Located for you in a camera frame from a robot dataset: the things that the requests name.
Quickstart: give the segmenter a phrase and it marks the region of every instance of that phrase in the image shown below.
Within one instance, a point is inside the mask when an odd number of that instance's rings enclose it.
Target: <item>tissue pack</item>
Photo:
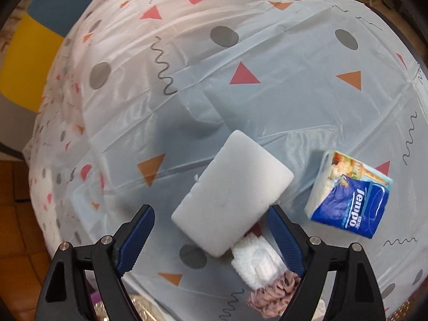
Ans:
[[[392,179],[338,151],[324,154],[305,212],[309,219],[367,238],[375,234]]]

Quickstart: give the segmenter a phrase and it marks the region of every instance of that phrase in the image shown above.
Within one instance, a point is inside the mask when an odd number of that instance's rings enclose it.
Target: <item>metal screw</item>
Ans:
[[[309,241],[311,242],[312,245],[319,245],[321,244],[321,239],[318,237],[310,237]]]
[[[101,238],[101,243],[104,245],[108,245],[112,241],[113,241],[113,238],[109,235],[106,235],[105,237]]]
[[[70,247],[70,243],[68,243],[68,242],[66,241],[66,242],[62,243],[62,244],[59,246],[59,249],[60,249],[61,251],[65,251],[65,250],[67,250],[69,247]]]
[[[352,244],[352,250],[360,252],[362,250],[362,246],[358,243],[353,243]]]

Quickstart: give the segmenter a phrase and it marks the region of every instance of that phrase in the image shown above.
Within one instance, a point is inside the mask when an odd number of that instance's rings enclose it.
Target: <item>tempo tissue packet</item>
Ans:
[[[392,179],[338,151],[324,154],[305,212],[309,219],[367,238],[375,234]]]

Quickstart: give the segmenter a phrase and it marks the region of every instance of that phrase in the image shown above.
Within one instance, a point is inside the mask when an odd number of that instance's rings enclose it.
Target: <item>ridged blue pad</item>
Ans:
[[[267,212],[267,224],[273,238],[277,242],[288,269],[294,271],[298,276],[303,277],[306,269],[303,265],[302,251],[281,219],[281,216],[274,208],[270,208]]]
[[[152,207],[148,207],[119,250],[116,270],[121,277],[134,267],[154,225],[155,211]]]

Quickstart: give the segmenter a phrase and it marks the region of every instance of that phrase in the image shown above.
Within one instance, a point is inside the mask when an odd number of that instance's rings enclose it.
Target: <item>pink scrunchie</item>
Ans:
[[[259,311],[264,318],[282,315],[296,292],[300,278],[292,271],[286,271],[271,286],[251,292],[247,304]]]

